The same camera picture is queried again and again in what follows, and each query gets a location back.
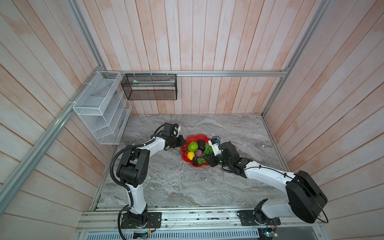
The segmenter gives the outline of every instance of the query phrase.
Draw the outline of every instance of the red fruit plate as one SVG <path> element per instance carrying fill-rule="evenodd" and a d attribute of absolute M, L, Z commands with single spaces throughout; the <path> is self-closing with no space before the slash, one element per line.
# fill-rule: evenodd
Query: red fruit plate
<path fill-rule="evenodd" d="M 188 155 L 188 145 L 191 143 L 191 142 L 197 142 L 198 140 L 203 140 L 205 143 L 208 143 L 209 140 L 211 140 L 210 138 L 208 138 L 206 135 L 204 134 L 199 134 L 199 135 L 196 135 L 196 136 L 189 136 L 187 137 L 186 141 L 187 141 L 187 144 L 180 147 L 180 150 L 181 150 L 181 158 L 184 160 L 184 162 L 189 162 L 192 167 L 202 167 L 202 166 L 209 166 L 209 163 L 203 163 L 203 164 L 199 164 L 197 166 L 194 166 L 192 161 L 188 159 L 187 155 Z"/>

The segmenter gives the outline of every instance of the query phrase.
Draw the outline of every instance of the white wire rack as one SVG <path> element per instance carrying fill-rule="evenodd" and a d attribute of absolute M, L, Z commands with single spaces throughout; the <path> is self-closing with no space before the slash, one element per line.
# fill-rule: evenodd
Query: white wire rack
<path fill-rule="evenodd" d="M 120 81 L 120 73 L 99 72 L 73 107 L 100 144 L 120 143 L 132 110 L 124 91 L 113 94 Z"/>
<path fill-rule="evenodd" d="M 76 101 L 73 110 L 79 115 L 103 115 L 120 82 L 119 72 L 98 72 Z"/>

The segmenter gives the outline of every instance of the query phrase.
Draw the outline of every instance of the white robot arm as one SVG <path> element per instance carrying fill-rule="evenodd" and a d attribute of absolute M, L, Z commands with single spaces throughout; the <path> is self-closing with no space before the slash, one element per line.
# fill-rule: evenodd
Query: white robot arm
<path fill-rule="evenodd" d="M 142 183 L 147 175 L 149 158 L 158 151 L 186 144 L 183 136 L 179 135 L 178 124 L 165 123 L 162 126 L 155 131 L 150 141 L 137 146 L 127 146 L 112 160 L 111 177 L 117 184 L 127 189 L 130 199 L 128 214 L 136 226 L 147 222 L 147 204 Z M 283 172 L 261 165 L 252 159 L 239 157 L 236 147 L 231 142 L 220 143 L 216 137 L 209 141 L 209 145 L 212 146 L 213 153 L 205 155 L 204 159 L 211 167 L 217 165 L 228 167 L 224 171 L 267 183 L 287 195 L 278 200 L 263 199 L 251 215 L 249 211 L 239 211 L 239 217 L 249 220 L 250 225 L 265 225 L 271 219 L 282 216 L 297 216 L 305 222 L 313 223 L 328 202 L 324 193 L 306 172 Z M 113 174 L 113 164 L 121 153 L 123 155 L 116 171 L 117 177 L 120 178 L 118 181 Z"/>

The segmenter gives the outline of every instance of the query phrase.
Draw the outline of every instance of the wood plank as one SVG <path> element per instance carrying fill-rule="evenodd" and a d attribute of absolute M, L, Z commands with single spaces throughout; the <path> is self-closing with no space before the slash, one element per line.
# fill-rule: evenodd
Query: wood plank
<path fill-rule="evenodd" d="M 276 77 L 268 77 L 264 83 L 263 89 L 260 92 L 260 95 L 257 99 L 255 107 L 253 109 L 253 113 L 262 113 L 263 112 L 263 104 L 268 101 L 268 94 L 271 93 L 271 89 L 274 83 L 279 81 L 279 78 Z"/>
<path fill-rule="evenodd" d="M 222 1 L 207 1 L 207 13 L 205 20 L 203 70 L 213 70 L 216 53 L 218 27 L 220 24 Z M 199 113 L 207 114 L 209 110 L 212 78 L 202 78 L 200 88 Z"/>
<path fill-rule="evenodd" d="M 141 31 L 144 39 L 144 44 L 147 52 L 149 69 L 159 70 L 159 60 L 157 57 L 156 40 L 153 30 L 153 22 L 151 17 L 151 8 L 149 1 L 136 2 L 137 13 L 140 19 Z"/>
<path fill-rule="evenodd" d="M 363 120 L 370 116 L 375 111 L 383 107 L 383 91 L 384 84 L 373 91 L 356 107 L 344 115 L 337 123 L 327 129 L 321 136 L 313 141 L 306 149 L 300 152 L 290 162 L 290 166 L 296 169 L 301 164 L 308 161 L 315 156 L 318 152 L 328 147 L 331 143 L 346 134 L 349 130 L 361 123 Z"/>
<path fill-rule="evenodd" d="M 57 47 L 60 49 L 61 53 L 64 55 L 65 59 L 75 72 L 78 79 L 86 79 L 87 75 L 85 74 L 84 69 L 82 68 L 79 60 L 71 49 L 71 46 L 67 42 L 64 34 L 61 32 L 59 26 L 57 25 L 54 17 L 50 13 L 44 1 L 29 0 L 28 2 L 33 11 L 39 17 L 41 23 L 48 31 L 49 35 L 52 37 L 53 41 L 56 43 Z"/>
<path fill-rule="evenodd" d="M 5 213 L 76 227 L 82 212 L 19 191 Z"/>
<path fill-rule="evenodd" d="M 78 79 L 75 78 L 72 80 L 72 82 L 76 81 L 75 87 L 72 86 L 71 81 L 65 76 L 64 72 L 61 70 L 49 51 L 45 48 L 39 37 L 35 34 L 31 26 L 24 19 L 23 15 L 10 0 L 2 1 L 0 9 L 0 13 L 3 15 L 7 23 L 43 65 L 66 96 L 71 98 L 76 93 L 75 87 L 80 86 Z"/>
<path fill-rule="evenodd" d="M 380 147 L 383 144 L 384 136 L 380 135 L 322 170 L 312 174 L 312 178 L 318 185 L 321 185 L 348 174 L 365 164 L 369 164 L 384 156 L 384 152 Z"/>
<path fill-rule="evenodd" d="M 384 206 L 384 185 L 366 189 L 333 201 L 329 201 L 324 208 L 328 219 L 340 218 L 349 215 L 380 209 Z"/>
<path fill-rule="evenodd" d="M 227 52 L 229 33 L 232 25 L 235 0 L 224 1 L 221 8 L 220 23 L 218 27 L 214 70 L 223 70 L 225 54 Z"/>
<path fill-rule="evenodd" d="M 355 159 L 353 161 L 354 162 L 351 162 L 350 165 L 346 165 L 347 168 L 355 164 L 358 164 L 360 166 L 364 164 L 365 165 L 356 170 L 353 170 L 353 168 L 349 168 L 351 172 L 335 180 L 329 181 L 321 186 L 321 189 L 324 191 L 324 193 L 329 194 L 329 200 L 348 196 L 350 194 L 363 191 L 364 189 L 369 189 L 371 187 L 380 185 L 384 182 L 383 175 L 380 174 L 384 165 L 384 157 L 372 161 L 371 163 L 365 160 L 359 162 Z"/>
<path fill-rule="evenodd" d="M 131 64 L 129 62 L 127 51 L 121 38 L 120 30 L 114 16 L 110 1 L 96 0 L 101 18 L 103 19 L 105 29 L 107 30 L 112 47 L 115 51 L 116 58 L 119 62 L 121 70 L 130 71 Z"/>
<path fill-rule="evenodd" d="M 207 13 L 205 19 L 203 70 L 213 70 L 216 53 L 217 34 L 220 24 L 222 0 L 207 1 Z"/>
<path fill-rule="evenodd" d="M 229 114 L 232 112 L 232 108 L 235 102 L 235 97 L 237 95 L 237 92 L 239 91 L 240 80 L 241 80 L 240 77 L 231 79 L 231 84 L 229 85 L 229 89 L 228 89 L 227 100 L 225 102 L 224 113 Z"/>
<path fill-rule="evenodd" d="M 93 41 L 95 42 L 96 48 L 99 51 L 101 60 L 103 61 L 105 68 L 107 70 L 111 70 L 112 69 L 111 64 L 109 63 L 107 54 L 103 48 L 103 45 L 101 44 L 101 41 L 100 41 L 100 38 L 96 32 L 96 29 L 93 26 L 93 22 L 92 22 L 91 17 L 88 13 L 87 7 L 85 7 L 84 1 L 79 0 L 79 1 L 77 1 L 77 4 L 78 4 L 80 12 L 84 18 L 84 22 L 88 27 L 89 33 L 91 34 Z"/>
<path fill-rule="evenodd" d="M 255 87 L 258 77 L 249 77 L 245 85 L 245 90 L 243 96 L 240 100 L 239 107 L 237 108 L 237 113 L 245 113 L 245 110 L 248 106 L 249 99 Z"/>
<path fill-rule="evenodd" d="M 293 48 L 293 44 L 297 38 L 299 38 L 300 30 L 302 29 L 305 21 L 308 18 L 308 15 L 311 12 L 311 9 L 314 7 L 315 0 L 305 0 L 303 1 L 299 12 L 296 15 L 296 18 L 289 29 L 289 33 L 284 40 L 283 46 L 279 52 L 279 55 L 276 58 L 275 63 L 273 64 L 273 70 L 284 69 L 283 63 L 287 59 L 288 53 Z"/>
<path fill-rule="evenodd" d="M 216 113 L 216 105 L 217 105 L 217 99 L 218 99 L 218 93 L 220 89 L 220 77 L 213 77 L 211 82 L 211 92 L 209 95 L 209 108 L 208 113 L 214 114 Z"/>
<path fill-rule="evenodd" d="M 179 39 L 179 11 L 177 0 L 165 0 L 165 12 L 167 21 L 167 33 L 169 43 L 170 69 L 180 70 L 180 39 Z M 174 103 L 174 112 L 171 114 L 182 114 L 181 80 L 177 79 L 178 93 Z"/>
<path fill-rule="evenodd" d="M 240 106 L 240 101 L 241 101 L 243 94 L 246 90 L 247 82 L 248 82 L 248 77 L 241 77 L 239 86 L 237 88 L 236 97 L 235 97 L 235 100 L 233 102 L 231 113 L 237 113 L 238 108 Z"/>
<path fill-rule="evenodd" d="M 13 170 L 16 169 L 19 161 L 14 161 L 12 157 L 0 152 L 0 161 L 2 167 L 0 168 L 0 183 L 4 184 L 9 176 L 11 176 Z"/>
<path fill-rule="evenodd" d="M 383 83 L 381 78 L 384 73 L 384 66 L 378 68 L 371 76 L 369 76 L 359 87 L 357 87 L 340 105 L 338 105 L 329 115 L 324 117 L 324 120 L 317 126 L 311 126 L 310 131 L 301 135 L 300 139 L 297 139 L 299 134 L 302 134 L 301 129 L 305 129 L 305 123 L 301 129 L 299 129 L 282 147 L 283 152 L 286 154 L 287 160 L 291 160 L 299 152 L 304 150 L 309 144 L 317 139 L 323 132 L 336 123 L 343 115 L 354 108 L 360 101 L 374 91 L 380 84 Z"/>
<path fill-rule="evenodd" d="M 104 166 L 107 165 L 107 162 L 108 162 L 107 157 L 105 157 L 101 153 L 101 151 L 92 143 L 91 140 L 88 139 L 88 137 L 80 130 L 80 128 L 72 120 L 68 121 L 68 123 L 65 125 L 65 128 L 78 140 L 79 144 L 82 144 L 86 148 L 86 150 L 84 150 L 85 152 L 89 151 Z"/>
<path fill-rule="evenodd" d="M 244 70 L 245 62 L 252 44 L 256 26 L 259 21 L 260 13 L 264 1 L 251 1 L 249 5 L 248 15 L 245 21 L 240 46 L 236 58 L 234 70 Z M 248 78 L 232 78 L 228 90 L 228 96 L 225 103 L 224 113 L 236 113 L 243 96 L 245 85 Z"/>
<path fill-rule="evenodd" d="M 202 70 L 205 20 L 207 13 L 207 1 L 193 1 L 193 25 L 192 25 L 192 70 Z M 201 78 L 192 78 L 192 104 L 191 113 L 199 114 L 200 111 Z"/>
<path fill-rule="evenodd" d="M 384 108 L 381 108 L 325 150 L 300 166 L 300 170 L 313 174 L 379 136 L 384 132 L 384 126 L 379 123 L 383 117 Z M 288 162 L 288 166 L 290 169 L 296 170 L 290 162 Z"/>
<path fill-rule="evenodd" d="M 67 129 L 63 129 L 57 140 L 73 152 L 78 158 L 87 163 L 93 170 L 100 175 L 103 174 L 105 166 L 93 156 L 78 139 L 76 139 Z"/>
<path fill-rule="evenodd" d="M 193 2 L 179 1 L 180 66 L 181 70 L 192 69 Z M 192 78 L 181 79 L 182 113 L 191 114 Z"/>
<path fill-rule="evenodd" d="M 303 3 L 303 0 L 289 0 L 281 21 L 274 35 L 273 41 L 265 57 L 262 69 L 270 70 L 273 68 L 277 56 L 279 55 L 281 48 L 288 36 L 288 33 L 293 25 L 294 20 L 297 17 L 299 9 Z"/>
<path fill-rule="evenodd" d="M 224 59 L 224 70 L 234 70 L 240 42 L 242 40 L 245 21 L 247 19 L 248 11 L 250 7 L 250 1 L 236 1 L 235 9 L 233 11 L 233 18 L 231 28 L 228 37 L 227 51 Z M 232 78 L 222 78 L 220 83 L 220 89 L 218 94 L 218 101 L 216 106 L 216 113 L 224 113 L 224 109 L 227 103 L 227 97 L 230 90 Z M 232 110 L 232 106 L 228 106 L 227 112 Z"/>
<path fill-rule="evenodd" d="M 100 39 L 100 42 L 103 46 L 105 54 L 108 58 L 109 64 L 111 66 L 111 69 L 109 70 L 120 71 L 121 70 L 120 62 L 117 59 L 116 53 L 112 46 L 111 40 L 109 39 L 108 32 L 105 28 L 103 19 L 101 18 L 101 15 L 95 0 L 83 0 L 83 2 L 93 22 L 93 26 Z"/>
<path fill-rule="evenodd" d="M 355 77 L 357 77 L 357 75 L 362 74 L 363 77 L 365 78 L 367 78 L 370 75 L 370 73 L 372 72 L 372 70 L 370 69 L 367 69 L 367 73 L 369 73 L 368 76 L 364 76 L 364 73 L 359 72 L 364 68 L 364 64 L 360 64 L 360 63 L 369 54 L 369 52 L 373 50 L 372 45 L 375 46 L 378 39 L 374 40 L 374 42 L 371 42 L 369 40 L 364 41 L 364 39 L 361 41 L 362 45 L 358 45 L 355 48 L 355 50 L 344 61 L 344 63 L 339 67 L 339 69 L 324 84 L 324 86 L 319 90 L 316 96 L 310 101 L 310 103 L 303 109 L 303 111 L 299 114 L 299 116 L 293 121 L 293 123 L 291 124 L 292 130 L 290 130 L 292 134 L 298 128 L 300 128 L 310 118 L 310 116 L 312 116 L 315 113 L 317 109 L 319 109 L 319 107 L 327 100 L 327 98 L 331 96 L 331 94 L 342 84 L 343 81 L 346 81 L 345 84 L 348 84 L 348 82 L 350 81 L 350 78 L 347 79 L 348 75 L 352 73 L 351 76 L 355 75 Z M 383 46 L 383 44 L 384 44 L 384 41 L 380 43 L 374 51 L 372 51 L 372 55 L 370 55 L 371 57 L 367 57 L 367 61 L 365 61 L 365 63 L 374 61 L 375 63 L 379 63 L 378 66 L 382 64 L 382 59 L 375 60 L 373 58 L 376 58 L 376 56 L 374 56 L 374 52 L 379 51 L 379 49 Z"/>
<path fill-rule="evenodd" d="M 87 57 L 89 64 L 91 65 L 91 71 L 93 71 L 93 69 L 95 69 L 97 67 L 96 60 L 93 57 L 93 54 L 91 53 L 91 49 L 88 47 L 86 40 L 85 40 L 84 36 L 82 35 L 81 30 L 80 30 L 79 26 L 77 25 L 74 16 L 71 13 L 71 10 L 68 8 L 68 5 L 66 5 L 66 3 L 63 1 L 59 1 L 58 4 L 59 4 L 60 9 L 62 10 L 62 12 L 65 16 L 65 19 L 68 21 L 68 24 L 70 25 L 74 35 L 76 36 L 76 39 L 81 46 L 81 49 L 84 51 L 84 54 Z"/>
<path fill-rule="evenodd" d="M 244 70 L 251 70 L 256 58 L 257 51 L 259 50 L 266 25 L 272 12 L 275 0 L 264 1 L 262 11 L 260 13 L 259 21 L 257 23 L 256 31 L 253 36 L 252 44 L 249 49 L 247 60 L 245 61 Z"/>
<path fill-rule="evenodd" d="M 297 90 L 297 86 L 301 84 L 305 76 L 311 70 L 312 66 L 316 63 L 319 56 L 322 54 L 327 44 L 331 41 L 343 21 L 346 19 L 350 11 L 353 9 L 357 1 L 348 1 L 346 3 L 334 2 L 332 7 L 327 13 L 327 17 L 319 26 L 311 43 L 306 48 L 306 53 L 300 58 L 297 67 L 292 70 L 290 84 L 285 84 L 282 89 L 282 94 L 279 94 L 275 100 L 276 103 L 269 110 L 266 119 L 271 126 L 272 133 L 275 133 L 281 125 L 281 120 L 275 124 L 280 113 L 284 110 L 286 104 L 289 102 L 293 94 Z"/>
<path fill-rule="evenodd" d="M 113 9 L 113 15 L 116 17 L 116 22 L 120 31 L 125 51 L 128 56 L 131 70 L 140 71 L 142 68 L 140 65 L 139 54 L 137 52 L 136 45 L 134 44 L 135 39 L 133 37 L 125 2 L 124 0 L 114 0 L 111 1 L 111 5 Z"/>
<path fill-rule="evenodd" d="M 228 90 L 231 85 L 231 77 L 221 78 L 220 88 L 217 95 L 216 114 L 223 114 L 225 103 L 227 101 Z"/>
<path fill-rule="evenodd" d="M 147 52 L 144 45 L 144 39 L 140 27 L 139 15 L 137 13 L 135 0 L 125 0 L 125 5 L 128 13 L 129 23 L 131 24 L 137 53 L 139 55 L 141 69 L 149 70 Z"/>
<path fill-rule="evenodd" d="M 192 107 L 192 78 L 181 78 L 182 113 L 191 114 Z"/>
<path fill-rule="evenodd" d="M 19 161 L 2 152 L 0 152 L 0 159 L 2 161 L 0 183 L 4 183 Z M 21 190 L 79 211 L 88 211 L 92 202 L 92 197 L 69 188 L 36 170 L 31 173 Z"/>
<path fill-rule="evenodd" d="M 76 157 L 69 149 L 67 149 L 59 141 L 55 141 L 52 146 L 48 149 L 47 155 L 55 159 L 57 162 L 61 163 L 69 170 L 73 171 L 77 175 L 81 176 L 88 182 L 92 183 L 94 186 L 97 186 L 101 179 L 101 174 L 92 169 L 80 158 Z"/>
<path fill-rule="evenodd" d="M 37 124 L 30 116 L 26 115 L 13 102 L 0 94 L 0 122 L 32 145 L 45 132 L 45 129 Z"/>
<path fill-rule="evenodd" d="M 384 229 L 377 220 L 384 214 L 384 209 L 338 218 L 330 221 L 327 229 L 332 239 L 367 237 L 383 235 Z M 361 231 L 361 222 L 369 226 L 369 231 Z"/>
<path fill-rule="evenodd" d="M 334 60 L 337 58 L 340 58 L 340 54 L 345 54 L 342 59 L 339 59 L 340 62 L 335 63 L 337 66 L 339 66 L 347 57 L 347 54 L 349 54 L 352 51 L 352 48 L 350 48 L 349 51 L 341 51 L 340 53 L 337 53 L 339 49 L 342 46 L 345 46 L 347 44 L 347 40 L 350 38 L 350 35 L 355 32 L 356 27 L 358 27 L 361 20 L 364 18 L 364 16 L 369 11 L 369 8 L 374 2 L 358 2 L 354 9 L 352 9 L 351 13 L 348 15 L 344 23 L 340 26 L 339 30 L 329 43 L 329 45 L 326 47 L 322 55 L 319 57 L 318 61 L 312 68 L 312 70 L 308 73 L 308 75 L 303 80 L 302 84 L 299 86 L 297 93 L 295 96 L 293 96 L 290 100 L 290 102 L 287 104 L 286 109 L 283 110 L 279 118 L 288 118 L 283 122 L 283 124 L 280 126 L 280 128 L 276 132 L 276 139 L 279 139 L 280 136 L 284 133 L 284 131 L 288 128 L 289 124 L 293 122 L 294 118 L 297 117 L 298 112 L 301 111 L 304 107 L 303 105 L 308 104 L 309 99 L 313 98 L 315 93 L 319 91 L 319 89 L 324 85 L 327 78 L 324 78 L 324 70 L 326 68 L 330 68 L 329 62 L 332 61 L 332 63 L 335 63 Z M 361 35 L 359 38 L 354 38 L 355 42 L 353 44 L 353 47 L 355 47 L 358 43 L 358 40 L 363 38 L 363 35 Z"/>
<path fill-rule="evenodd" d="M 68 227 L 33 219 L 2 214 L 0 216 L 0 231 L 4 239 L 25 238 L 25 233 L 32 239 L 68 240 L 75 236 L 75 227 Z"/>
<path fill-rule="evenodd" d="M 64 55 L 57 47 L 52 37 L 49 35 L 36 13 L 33 11 L 31 5 L 26 0 L 15 0 L 13 1 L 17 6 L 18 10 L 22 13 L 23 17 L 33 28 L 36 35 L 39 37 L 44 46 L 48 49 L 49 53 L 53 56 L 57 64 L 59 64 L 62 71 L 65 73 L 67 78 L 71 81 L 75 89 L 81 87 L 81 81 L 78 79 L 71 66 L 65 59 Z"/>
<path fill-rule="evenodd" d="M 273 51 L 272 54 L 276 54 L 275 53 L 275 52 L 277 52 L 276 49 L 275 50 L 271 49 L 271 45 L 274 42 L 276 32 L 279 28 L 279 25 L 280 25 L 280 22 L 281 22 L 283 16 L 286 17 L 286 14 L 284 12 L 285 12 L 285 9 L 287 8 L 288 2 L 292 2 L 292 0 L 291 1 L 288 1 L 288 0 L 276 0 L 275 1 L 275 4 L 273 5 L 272 12 L 270 15 L 273 17 L 269 17 L 268 23 L 266 25 L 266 29 L 264 31 L 263 38 L 260 42 L 260 47 L 257 51 L 256 58 L 255 58 L 255 61 L 253 63 L 253 66 L 252 66 L 252 70 L 265 69 L 265 68 L 263 68 L 263 65 L 264 65 L 264 62 L 266 60 L 268 53 L 270 51 Z M 270 62 L 267 64 L 266 68 L 269 67 L 269 69 L 271 69 L 274 62 L 275 61 L 273 61 L 271 63 L 271 60 L 270 60 Z"/>
<path fill-rule="evenodd" d="M 151 1 L 149 5 L 152 14 L 159 67 L 160 70 L 170 70 L 169 43 L 164 0 Z M 159 114 L 175 113 L 173 101 L 157 100 L 156 102 Z"/>
<path fill-rule="evenodd" d="M 86 196 L 93 198 L 97 187 L 87 180 L 87 175 L 89 174 L 86 173 L 85 175 L 79 175 L 79 173 L 75 173 L 69 169 L 70 167 L 67 167 L 69 165 L 65 166 L 64 164 L 60 164 L 58 161 L 44 155 L 39 164 L 36 166 L 36 170 L 80 193 L 83 193 Z M 87 167 L 84 167 L 83 172 L 89 172 Z"/>
<path fill-rule="evenodd" d="M 3 66 L 0 65 L 0 91 L 45 129 L 55 119 Z"/>
<path fill-rule="evenodd" d="M 60 107 L 65 106 L 69 98 L 2 16 L 0 16 L 0 28 L 3 31 L 3 34 L 0 35 L 2 45 L 33 76 L 42 88 L 49 93 Z"/>
<path fill-rule="evenodd" d="M 107 147 L 107 145 L 102 145 L 97 142 L 95 137 L 92 135 L 92 133 L 88 130 L 87 126 L 83 123 L 83 121 L 79 118 L 77 114 L 74 114 L 71 118 L 71 120 L 77 125 L 78 128 L 88 137 L 89 140 L 92 141 L 93 145 L 97 147 L 97 149 L 100 150 L 100 152 L 103 154 L 103 156 L 108 159 L 109 155 L 111 154 L 111 150 Z"/>
<path fill-rule="evenodd" d="M 57 1 L 54 0 L 44 0 L 46 6 L 48 7 L 53 18 L 56 20 L 57 25 L 59 26 L 61 32 L 64 34 L 67 39 L 68 44 L 70 45 L 73 53 L 77 57 L 82 66 L 84 73 L 91 73 L 93 68 L 89 63 L 87 56 L 85 55 L 84 50 L 80 46 L 71 26 L 69 25 L 63 11 L 61 10 Z"/>

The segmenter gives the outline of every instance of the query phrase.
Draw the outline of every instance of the grey marble surface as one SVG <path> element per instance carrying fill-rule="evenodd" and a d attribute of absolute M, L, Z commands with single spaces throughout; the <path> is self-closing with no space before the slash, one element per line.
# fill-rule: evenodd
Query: grey marble surface
<path fill-rule="evenodd" d="M 164 122 L 178 123 L 184 138 L 205 134 L 231 141 L 240 157 L 282 169 L 259 115 L 131 115 L 119 150 L 127 144 L 140 144 Z M 242 206 L 254 207 L 263 198 L 283 193 L 265 183 L 224 172 L 220 166 L 194 168 L 181 159 L 181 151 L 160 151 L 149 159 L 144 183 L 149 206 Z M 126 205 L 127 193 L 107 177 L 98 207 Z"/>

